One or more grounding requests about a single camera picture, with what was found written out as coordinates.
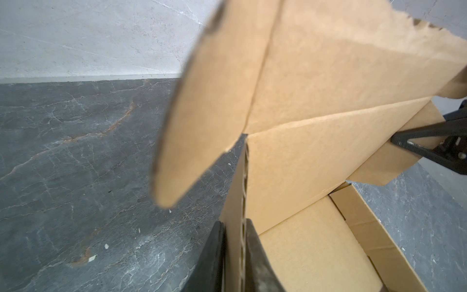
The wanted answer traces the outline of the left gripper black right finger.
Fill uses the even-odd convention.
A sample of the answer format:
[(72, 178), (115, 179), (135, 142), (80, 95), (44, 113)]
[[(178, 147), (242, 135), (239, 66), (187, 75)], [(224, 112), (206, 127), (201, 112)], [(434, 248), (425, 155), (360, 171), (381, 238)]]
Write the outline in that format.
[(246, 220), (246, 292), (284, 292), (251, 219)]

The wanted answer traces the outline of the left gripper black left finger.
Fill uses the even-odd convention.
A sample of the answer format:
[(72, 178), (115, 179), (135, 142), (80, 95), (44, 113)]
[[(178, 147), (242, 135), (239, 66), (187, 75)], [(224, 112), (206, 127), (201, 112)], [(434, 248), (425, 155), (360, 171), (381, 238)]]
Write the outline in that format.
[(182, 292), (221, 292), (225, 250), (225, 225), (216, 221)]

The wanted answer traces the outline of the brown cardboard box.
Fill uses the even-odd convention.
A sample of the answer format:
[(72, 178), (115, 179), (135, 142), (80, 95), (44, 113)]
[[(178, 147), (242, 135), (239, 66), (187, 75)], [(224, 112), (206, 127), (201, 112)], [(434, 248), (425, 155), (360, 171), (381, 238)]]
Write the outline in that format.
[(153, 160), (171, 208), (246, 135), (221, 216), (222, 292), (245, 292), (251, 219), (285, 292), (423, 292), (355, 189), (422, 156), (399, 132), (467, 118), (467, 42), (388, 1), (223, 1), (193, 50)]

